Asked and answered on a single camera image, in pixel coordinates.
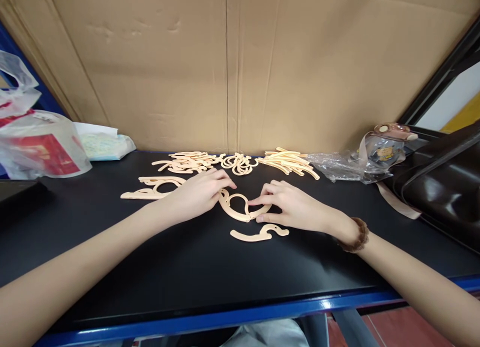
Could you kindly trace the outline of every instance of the forearm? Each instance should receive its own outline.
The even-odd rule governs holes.
[[[134,213],[0,288],[0,341],[32,346],[121,260],[168,225],[155,227]]]
[[[352,244],[358,227],[343,220],[334,234]],[[372,232],[358,255],[455,346],[480,345],[480,301],[476,298]]]

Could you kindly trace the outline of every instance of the cardboard backdrop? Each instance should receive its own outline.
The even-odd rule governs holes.
[[[395,121],[480,0],[0,0],[65,111],[139,149],[304,153]]]

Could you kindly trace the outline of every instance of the black table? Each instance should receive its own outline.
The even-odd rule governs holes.
[[[94,162],[93,169],[67,179],[43,178],[49,189],[0,228],[0,286],[91,238],[149,201],[120,199],[145,185],[138,177],[169,176],[151,162],[165,153],[135,151],[121,161]],[[252,199],[262,185],[285,180],[319,201],[360,217],[382,238],[448,278],[480,275],[480,256],[421,221],[394,211],[375,185],[330,182],[322,175],[285,175],[262,165],[246,176],[227,170],[236,193]],[[190,174],[176,175],[184,178]],[[172,190],[163,185],[159,191]],[[232,199],[243,211],[243,200]],[[271,212],[279,212],[272,207]],[[345,292],[391,287],[355,255],[344,253],[322,233],[289,228],[268,241],[247,243],[230,236],[235,229],[256,234],[261,225],[213,210],[151,238],[129,255],[51,328],[65,332],[181,316],[300,301]]]

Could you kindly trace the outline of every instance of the wooden craft piece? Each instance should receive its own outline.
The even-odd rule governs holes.
[[[253,167],[258,166],[259,162],[250,164],[251,156],[245,156],[240,153],[235,153],[233,156],[228,156],[221,161],[221,166],[225,169],[231,169],[232,173],[237,176],[248,175],[252,172]]]
[[[168,171],[174,172],[174,173],[184,173],[184,174],[192,174],[194,171],[190,169],[174,169],[174,168],[167,168]]]
[[[138,177],[138,180],[146,185],[148,185],[147,182],[156,184],[158,181],[177,181],[180,184],[184,184],[187,180],[181,177],[177,176],[155,176],[155,177]]]
[[[139,177],[138,180],[147,186],[153,186],[153,188],[142,188],[135,192],[122,193],[120,198],[127,200],[160,200],[167,196],[171,192],[161,193],[157,191],[160,185],[165,183],[173,183],[179,187],[186,180],[180,177],[174,176],[159,176],[159,177]]]
[[[230,217],[238,221],[250,222],[251,220],[256,219],[261,214],[268,212],[268,210],[272,207],[271,204],[265,204],[262,208],[253,212],[249,212],[249,206],[248,206],[249,200],[243,194],[235,193],[230,196],[229,192],[224,188],[220,189],[218,193],[220,193],[220,199],[219,199],[220,206],[223,208],[223,210],[226,212],[227,215],[229,215]],[[245,214],[239,213],[230,207],[230,200],[233,197],[240,197],[245,201]]]
[[[320,176],[314,172],[314,168],[310,165],[310,162],[303,159],[303,157],[308,156],[307,154],[289,151],[281,147],[277,147],[276,150],[278,152],[266,151],[265,158],[256,158],[257,163],[278,168],[286,175],[294,172],[299,176],[305,176],[304,172],[307,172],[316,180],[320,179]]]
[[[272,238],[272,235],[268,233],[268,231],[275,231],[279,236],[282,236],[282,237],[287,236],[290,233],[288,229],[281,229],[276,224],[268,223],[261,228],[259,234],[246,235],[232,229],[230,231],[230,235],[232,237],[235,237],[237,240],[241,240],[245,242],[259,242],[259,241],[270,240]]]
[[[213,168],[212,165],[220,163],[225,157],[225,153],[217,157],[215,154],[207,152],[177,152],[169,154],[173,160],[161,160],[153,162],[152,165],[161,165],[158,171],[168,168],[168,171],[179,174],[192,174],[194,171],[201,173],[207,169]]]

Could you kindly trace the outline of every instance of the red floor tile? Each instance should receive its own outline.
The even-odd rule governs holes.
[[[452,347],[411,307],[369,315],[386,347]]]
[[[368,327],[368,329],[370,330],[370,333],[372,334],[372,336],[375,338],[376,342],[378,343],[378,345],[380,347],[385,347],[384,345],[384,342],[382,341],[382,339],[380,338],[379,334],[377,333],[377,330],[375,329],[372,321],[370,320],[369,316],[362,316],[361,319],[363,320],[363,322],[365,322],[366,326]]]
[[[348,347],[340,327],[333,319],[328,319],[328,340],[330,347]]]

